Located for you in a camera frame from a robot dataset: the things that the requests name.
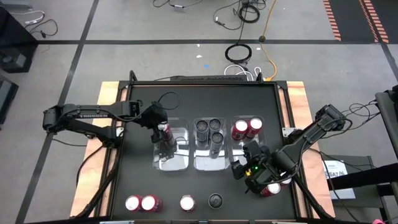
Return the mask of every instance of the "black can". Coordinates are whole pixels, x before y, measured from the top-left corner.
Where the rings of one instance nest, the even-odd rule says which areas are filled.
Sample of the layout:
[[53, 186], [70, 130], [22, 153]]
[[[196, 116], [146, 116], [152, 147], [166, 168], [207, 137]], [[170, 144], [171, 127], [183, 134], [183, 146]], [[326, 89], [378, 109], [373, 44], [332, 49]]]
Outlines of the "black can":
[[219, 119], [212, 119], [209, 122], [209, 138], [211, 138], [214, 133], [219, 132], [220, 128], [221, 122], [219, 121]]
[[206, 121], [198, 121], [195, 125], [197, 129], [197, 140], [200, 142], [207, 141], [209, 128]]
[[210, 139], [210, 153], [217, 154], [223, 145], [224, 136], [221, 133], [214, 133]]
[[223, 206], [223, 198], [220, 194], [212, 194], [209, 197], [209, 206], [212, 209], [219, 209]]

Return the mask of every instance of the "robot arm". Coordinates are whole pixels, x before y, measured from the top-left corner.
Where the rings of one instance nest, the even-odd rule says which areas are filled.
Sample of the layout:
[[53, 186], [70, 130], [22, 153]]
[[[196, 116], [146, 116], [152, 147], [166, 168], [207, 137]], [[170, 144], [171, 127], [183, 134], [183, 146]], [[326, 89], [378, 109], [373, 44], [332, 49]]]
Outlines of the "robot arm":
[[88, 137], [97, 137], [101, 142], [113, 147], [121, 143], [116, 130], [110, 126], [98, 127], [76, 119], [112, 118], [116, 121], [134, 122], [142, 127], [153, 129], [152, 142], [162, 139], [158, 124], [167, 122], [167, 113], [158, 101], [140, 113], [140, 101], [115, 102], [112, 105], [57, 105], [44, 111], [43, 128], [47, 133], [58, 133], [69, 130], [84, 134]]

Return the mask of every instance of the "can lid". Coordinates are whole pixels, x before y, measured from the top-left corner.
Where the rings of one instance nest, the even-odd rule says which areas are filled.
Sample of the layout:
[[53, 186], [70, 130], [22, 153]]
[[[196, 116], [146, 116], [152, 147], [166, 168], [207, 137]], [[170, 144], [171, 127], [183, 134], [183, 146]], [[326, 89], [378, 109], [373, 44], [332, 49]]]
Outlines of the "can lid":
[[268, 188], [268, 191], [273, 194], [277, 194], [280, 191], [280, 185], [278, 183], [269, 184], [269, 185], [267, 185], [267, 188]]
[[136, 196], [130, 196], [126, 200], [126, 208], [130, 211], [137, 209], [139, 206], [139, 199]]
[[221, 127], [221, 122], [218, 119], [212, 119], [209, 124], [210, 129], [213, 130], [219, 130], [219, 128]]
[[198, 121], [197, 122], [197, 130], [198, 131], [206, 131], [207, 130], [207, 122], [206, 121]]
[[148, 195], [142, 199], [141, 206], [144, 210], [151, 210], [155, 207], [155, 198]]
[[184, 195], [180, 200], [180, 206], [184, 210], [191, 210], [195, 206], [195, 201], [191, 196]]
[[290, 184], [291, 181], [292, 181], [292, 179], [290, 178], [290, 179], [287, 179], [287, 180], [282, 181], [282, 183], [283, 183], [283, 184]]
[[209, 205], [211, 208], [221, 208], [223, 205], [223, 198], [219, 194], [212, 194], [209, 197]]
[[260, 129], [261, 126], [262, 126], [262, 122], [261, 122], [261, 120], [258, 119], [258, 118], [253, 118], [253, 119], [250, 121], [250, 126], [251, 126], [252, 128], [255, 128], [255, 129]]
[[216, 144], [219, 144], [219, 143], [223, 142], [223, 140], [224, 140], [224, 136], [221, 133], [214, 133], [211, 136], [211, 141], [216, 143]]
[[235, 123], [235, 127], [238, 131], [245, 131], [248, 129], [248, 124], [243, 120], [239, 120]]
[[290, 184], [291, 181], [292, 181], [292, 179], [290, 178], [290, 179], [282, 181], [282, 184]]
[[168, 123], [165, 123], [165, 124], [158, 124], [158, 125], [157, 125], [157, 128], [159, 129], [159, 131], [164, 131], [164, 130], [167, 129], [168, 126], [169, 126]]

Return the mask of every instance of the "clear plastic tray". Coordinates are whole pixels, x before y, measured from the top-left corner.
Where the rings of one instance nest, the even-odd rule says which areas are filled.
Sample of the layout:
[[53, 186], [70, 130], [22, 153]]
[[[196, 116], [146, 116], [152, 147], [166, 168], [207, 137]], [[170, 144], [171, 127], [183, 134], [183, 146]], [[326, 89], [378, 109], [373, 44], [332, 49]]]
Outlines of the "clear plastic tray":
[[[250, 120], [253, 118], [258, 118], [262, 122], [262, 128], [260, 129], [259, 133], [255, 135], [254, 138], [248, 138], [248, 137], [243, 137], [242, 140], [235, 140], [232, 138], [232, 130], [234, 128], [235, 122], [239, 120], [243, 120], [249, 124]], [[264, 118], [261, 116], [255, 116], [255, 115], [244, 115], [244, 116], [235, 116], [231, 120], [231, 128], [229, 129], [230, 133], [228, 134], [228, 140], [230, 142], [229, 144], [229, 151], [232, 153], [232, 162], [239, 160], [242, 165], [245, 165], [247, 163], [246, 158], [243, 156], [243, 146], [251, 141], [256, 141], [260, 146], [264, 146], [267, 144], [266, 137], [263, 131], [264, 125], [266, 123], [264, 122]]]
[[182, 118], [169, 118], [169, 125], [176, 145], [168, 150], [163, 141], [154, 144], [153, 166], [162, 171], [185, 170], [189, 163], [188, 122]]
[[[220, 121], [219, 133], [223, 135], [223, 142], [221, 143], [220, 149], [217, 151], [211, 148], [211, 136], [209, 134], [210, 121], [212, 119], [218, 119]], [[205, 141], [198, 139], [197, 122], [205, 121], [208, 125], [207, 138]], [[198, 118], [193, 121], [193, 137], [195, 140], [195, 151], [193, 153], [193, 165], [197, 170], [200, 171], [217, 171], [225, 170], [229, 166], [228, 159], [228, 148], [226, 146], [226, 120], [224, 118]]]

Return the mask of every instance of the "white cable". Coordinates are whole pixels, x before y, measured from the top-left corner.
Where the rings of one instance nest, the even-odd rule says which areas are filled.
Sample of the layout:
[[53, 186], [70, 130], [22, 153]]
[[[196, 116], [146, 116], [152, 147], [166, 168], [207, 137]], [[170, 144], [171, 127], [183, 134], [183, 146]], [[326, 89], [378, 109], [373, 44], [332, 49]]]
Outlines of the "white cable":
[[[240, 75], [240, 74], [242, 74], [242, 73], [244, 73], [245, 75], [248, 75], [248, 74], [249, 74], [250, 77], [251, 77], [251, 80], [254, 81], [254, 76], [253, 76], [253, 74], [252, 74], [251, 72], [248, 72], [248, 71], [246, 71], [245, 69], [243, 69], [243, 67], [240, 66], [240, 65], [230, 65], [230, 66], [226, 67], [225, 70], [224, 70], [224, 75], [226, 75], [226, 71], [227, 71], [229, 68], [231, 68], [231, 67], [238, 67], [238, 68], [240, 68], [240, 69], [242, 70], [242, 72], [238, 72], [238, 73], [235, 74], [235, 75]], [[256, 77], [258, 76], [257, 69], [260, 70], [260, 72], [261, 72], [261, 68], [260, 68], [260, 67], [254, 68], [254, 73], [256, 74]]]
[[31, 21], [25, 21], [26, 25], [31, 25], [31, 24], [36, 24], [38, 23], [41, 19], [44, 18], [45, 13], [43, 11], [32, 11], [32, 12], [25, 12], [25, 13], [16, 13], [16, 12], [10, 12], [10, 14], [12, 15], [17, 15], [17, 16], [24, 16], [24, 15], [28, 15], [28, 14], [32, 14], [32, 13], [36, 13], [36, 12], [40, 12], [42, 14], [42, 16], [40, 16], [37, 19], [31, 20]]
[[254, 81], [254, 78], [253, 78], [253, 75], [252, 75], [252, 73], [250, 73], [250, 72], [238, 72], [237, 74], [235, 74], [235, 75], [240, 75], [240, 74], [242, 74], [242, 73], [244, 73], [245, 75], [247, 75], [246, 73], [248, 73], [249, 75], [250, 75], [250, 77], [251, 77], [251, 80], [252, 81]]
[[259, 73], [257, 73], [257, 69], [258, 70], [260, 70], [260, 72], [261, 72], [261, 68], [260, 67], [256, 67], [256, 68], [254, 68], [254, 73], [256, 74], [256, 77], [258, 77], [259, 76]]

